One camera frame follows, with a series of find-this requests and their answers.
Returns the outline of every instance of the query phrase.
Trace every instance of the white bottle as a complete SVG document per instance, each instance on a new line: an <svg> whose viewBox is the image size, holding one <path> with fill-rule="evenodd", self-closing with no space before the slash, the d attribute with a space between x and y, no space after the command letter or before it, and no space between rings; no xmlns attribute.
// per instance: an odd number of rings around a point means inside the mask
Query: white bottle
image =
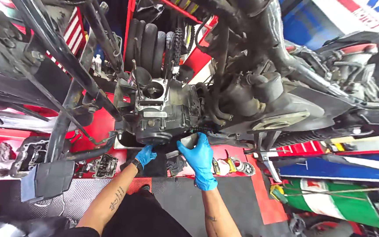
<svg viewBox="0 0 379 237"><path fill-rule="evenodd" d="M96 54L96 58L94 60L94 72L98 75L102 74L102 59L100 58L100 54Z"/></svg>
<svg viewBox="0 0 379 237"><path fill-rule="evenodd" d="M94 71L94 69L95 69L95 67L94 67L94 60L95 60L96 58L95 57L93 57L92 59L91 59L91 68L93 69L93 71Z"/></svg>

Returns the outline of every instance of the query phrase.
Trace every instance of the bolt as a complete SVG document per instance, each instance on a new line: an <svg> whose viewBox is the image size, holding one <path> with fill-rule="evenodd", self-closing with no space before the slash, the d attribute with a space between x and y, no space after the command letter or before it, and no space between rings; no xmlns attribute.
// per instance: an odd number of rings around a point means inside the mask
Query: bolt
<svg viewBox="0 0 379 237"><path fill-rule="evenodd" d="M149 121L147 121L147 125L149 127L153 127L155 125L155 122L153 120L149 120Z"/></svg>

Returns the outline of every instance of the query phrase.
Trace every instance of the blue wall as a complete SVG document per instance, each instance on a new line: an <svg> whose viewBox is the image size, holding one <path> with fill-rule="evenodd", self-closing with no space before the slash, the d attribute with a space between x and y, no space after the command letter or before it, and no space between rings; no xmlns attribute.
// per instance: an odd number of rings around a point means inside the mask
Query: blue wall
<svg viewBox="0 0 379 237"><path fill-rule="evenodd" d="M343 33L311 0L303 0L283 17L283 35L286 40L316 50L321 48L326 40Z"/></svg>

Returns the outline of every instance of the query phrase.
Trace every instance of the stacked tires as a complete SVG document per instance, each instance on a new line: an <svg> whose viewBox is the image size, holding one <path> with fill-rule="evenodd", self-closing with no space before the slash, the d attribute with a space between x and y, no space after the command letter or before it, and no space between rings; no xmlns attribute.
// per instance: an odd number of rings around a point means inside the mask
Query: stacked tires
<svg viewBox="0 0 379 237"><path fill-rule="evenodd" d="M163 31L157 31L155 24L146 24L145 21L132 19L125 54L125 71L132 70L134 59L137 66L146 69L152 78L160 78L165 45L166 34Z"/></svg>

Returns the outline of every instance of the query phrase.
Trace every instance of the tattoo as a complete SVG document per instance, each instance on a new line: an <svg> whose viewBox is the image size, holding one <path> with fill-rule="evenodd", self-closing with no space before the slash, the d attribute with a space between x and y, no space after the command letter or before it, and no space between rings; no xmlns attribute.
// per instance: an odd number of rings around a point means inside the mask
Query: tattoo
<svg viewBox="0 0 379 237"><path fill-rule="evenodd" d="M209 216L206 214L206 218L209 220L209 221L217 221L216 218L214 218L214 216Z"/></svg>
<svg viewBox="0 0 379 237"><path fill-rule="evenodd" d="M115 200L113 200L113 202L111 202L111 205L109 206L109 209L111 211L115 210L115 205L118 204L122 198L124 197L124 190L122 189L122 187L119 187L119 189L116 190L117 192L115 193L116 195L116 198Z"/></svg>
<svg viewBox="0 0 379 237"><path fill-rule="evenodd" d="M111 205L109 206L109 208L111 209L111 211L115 210L115 205L118 203L118 198L115 198L115 200L113 202L111 202Z"/></svg>

